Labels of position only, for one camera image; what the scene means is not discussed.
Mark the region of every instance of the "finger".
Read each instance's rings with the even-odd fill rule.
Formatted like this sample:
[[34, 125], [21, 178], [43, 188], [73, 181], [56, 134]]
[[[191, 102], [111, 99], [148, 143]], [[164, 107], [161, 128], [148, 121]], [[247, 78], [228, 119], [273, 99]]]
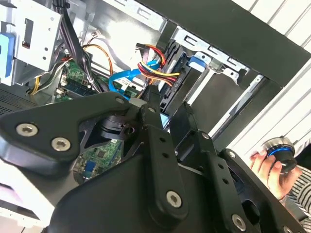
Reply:
[[298, 177], [302, 174], [302, 170], [299, 167], [295, 167], [291, 170], [286, 177], [286, 186], [292, 188]]
[[269, 179], [268, 179], [268, 187], [277, 187], [279, 186], [279, 178], [282, 170], [282, 163], [277, 161], [273, 168], [270, 171]]
[[263, 162], [263, 160], [265, 159], [266, 157], [266, 154], [267, 152], [266, 151], [262, 151], [260, 152], [258, 155], [257, 155], [257, 158], [254, 162], [254, 165], [252, 167], [252, 171], [255, 173], [255, 174], [258, 174], [259, 170], [260, 170], [260, 167], [261, 167], [261, 164]]
[[261, 178], [264, 181], [268, 181], [268, 177], [269, 177], [269, 171], [273, 165], [273, 163], [275, 162], [276, 158], [274, 155], [270, 155], [267, 159], [265, 159], [262, 162], [262, 165], [260, 167], [260, 170], [258, 172], [258, 176], [259, 178]]
[[254, 163], [255, 163], [255, 160], [256, 160], [256, 158], [257, 158], [257, 155], [258, 155], [258, 152], [257, 152], [257, 154], [252, 155], [252, 156], [249, 158], [249, 160], [247, 161], [247, 165], [248, 165], [248, 167], [249, 167], [250, 169], [253, 168], [253, 165], [254, 165]]

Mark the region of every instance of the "power cable bundle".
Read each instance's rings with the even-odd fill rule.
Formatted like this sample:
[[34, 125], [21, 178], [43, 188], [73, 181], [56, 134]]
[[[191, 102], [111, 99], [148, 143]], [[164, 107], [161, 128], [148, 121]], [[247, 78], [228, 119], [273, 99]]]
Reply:
[[[166, 64], [165, 55], [157, 47], [153, 45], [141, 45], [141, 44], [137, 44], [137, 47], [140, 49], [144, 49], [145, 47], [152, 49], [161, 59], [160, 68], [162, 68]], [[173, 73], [173, 74], [162, 73], [160, 71], [150, 68], [144, 62], [138, 63], [138, 69], [146, 78], [151, 79], [149, 84], [153, 84], [153, 82], [157, 80], [157, 81], [164, 81], [170, 87], [173, 86], [174, 82], [176, 82], [177, 80], [177, 76], [180, 74], [180, 73]]]

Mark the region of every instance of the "gray metal panel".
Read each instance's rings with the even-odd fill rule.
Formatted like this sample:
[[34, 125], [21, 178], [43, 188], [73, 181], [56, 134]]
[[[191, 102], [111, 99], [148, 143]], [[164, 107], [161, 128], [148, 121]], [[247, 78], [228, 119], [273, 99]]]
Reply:
[[37, 104], [23, 96], [26, 89], [26, 87], [22, 86], [8, 87], [4, 84], [0, 84], [0, 116], [5, 113], [30, 109], [37, 106]]

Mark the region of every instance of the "blue light ring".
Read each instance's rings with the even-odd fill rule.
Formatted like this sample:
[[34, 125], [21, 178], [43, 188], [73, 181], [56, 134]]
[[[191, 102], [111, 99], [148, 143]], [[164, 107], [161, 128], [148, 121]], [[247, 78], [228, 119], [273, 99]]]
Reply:
[[273, 150], [272, 152], [270, 152], [268, 156], [273, 155], [273, 154], [275, 154], [276, 152], [282, 151], [282, 150], [292, 151], [289, 147], [281, 147], [281, 148], [278, 148], [278, 149]]

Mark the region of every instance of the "fingernail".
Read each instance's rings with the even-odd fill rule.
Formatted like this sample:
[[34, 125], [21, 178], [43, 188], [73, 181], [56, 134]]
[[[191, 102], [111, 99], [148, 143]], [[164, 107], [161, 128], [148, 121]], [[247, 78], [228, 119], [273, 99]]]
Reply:
[[266, 154], [267, 154], [267, 152], [266, 152], [265, 150], [263, 150], [263, 151], [261, 151], [261, 152], [259, 153], [260, 156], [266, 156]]
[[280, 161], [277, 161], [276, 164], [274, 165], [275, 168], [279, 169], [282, 167], [282, 164]]
[[274, 159], [275, 159], [275, 156], [274, 156], [274, 155], [270, 155], [270, 156], [268, 157], [268, 159], [269, 159], [269, 160], [274, 160]]

